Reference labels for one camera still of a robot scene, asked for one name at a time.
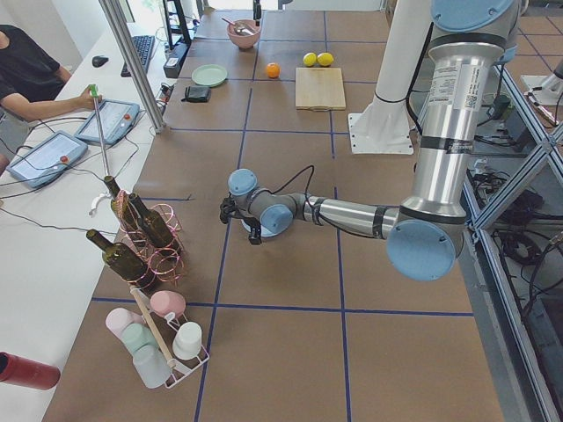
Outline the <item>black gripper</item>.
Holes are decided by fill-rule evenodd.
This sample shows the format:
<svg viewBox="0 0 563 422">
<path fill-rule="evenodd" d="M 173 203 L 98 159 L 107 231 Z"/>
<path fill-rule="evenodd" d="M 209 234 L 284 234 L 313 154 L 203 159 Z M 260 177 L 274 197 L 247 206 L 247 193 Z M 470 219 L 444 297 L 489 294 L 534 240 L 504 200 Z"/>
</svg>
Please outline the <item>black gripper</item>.
<svg viewBox="0 0 563 422">
<path fill-rule="evenodd" d="M 221 223 L 228 224 L 231 219 L 239 219 L 250 229 L 248 240 L 252 245 L 261 245 L 261 224 L 260 221 L 249 215 L 245 215 L 236 204 L 232 196 L 223 198 L 220 206 L 219 219 Z"/>
</svg>

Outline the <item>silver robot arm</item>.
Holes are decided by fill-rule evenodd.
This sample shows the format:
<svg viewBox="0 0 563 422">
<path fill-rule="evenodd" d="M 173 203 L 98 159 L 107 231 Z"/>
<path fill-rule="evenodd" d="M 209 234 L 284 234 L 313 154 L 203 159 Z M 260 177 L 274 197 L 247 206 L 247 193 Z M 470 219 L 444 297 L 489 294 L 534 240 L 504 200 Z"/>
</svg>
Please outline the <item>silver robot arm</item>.
<svg viewBox="0 0 563 422">
<path fill-rule="evenodd" d="M 396 207 L 364 205 L 309 192 L 272 193 L 247 169 L 232 172 L 220 219 L 244 221 L 252 244 L 294 220 L 383 239 L 393 266 L 413 280 L 447 274 L 463 248 L 460 199 L 490 69 L 515 55 L 518 1 L 400 1 L 374 98 L 349 122 L 357 153 L 410 147 L 409 95 L 421 61 L 434 65 L 420 130 L 411 194 Z"/>
</svg>

